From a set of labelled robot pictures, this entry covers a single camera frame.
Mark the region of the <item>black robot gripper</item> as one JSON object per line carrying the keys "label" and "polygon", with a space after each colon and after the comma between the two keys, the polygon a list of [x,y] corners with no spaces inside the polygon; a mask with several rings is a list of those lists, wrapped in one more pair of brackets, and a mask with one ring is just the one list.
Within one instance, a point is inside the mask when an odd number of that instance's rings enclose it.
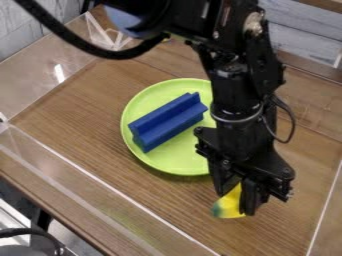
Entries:
{"label": "black robot gripper", "polygon": [[269,196],[288,200],[295,171],[275,149],[276,117],[232,123],[217,122],[215,127],[198,126],[196,153],[207,160],[216,195],[223,197],[241,185],[239,212],[253,216]]}

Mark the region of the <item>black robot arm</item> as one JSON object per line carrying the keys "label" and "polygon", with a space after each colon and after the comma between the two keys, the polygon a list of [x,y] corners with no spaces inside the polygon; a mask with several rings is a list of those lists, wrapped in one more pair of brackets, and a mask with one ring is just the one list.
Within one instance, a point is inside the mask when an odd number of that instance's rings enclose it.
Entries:
{"label": "black robot arm", "polygon": [[13,0],[50,32],[84,52],[112,60],[141,56],[177,36],[196,52],[209,79],[209,114],[216,126],[197,127],[196,153],[207,159],[219,197],[235,193],[237,212],[252,216],[271,197],[292,192],[295,171],[279,156],[276,110],[288,110],[275,90],[284,65],[271,47],[257,0],[102,0],[118,30],[141,43],[110,51],[86,42],[36,0]]}

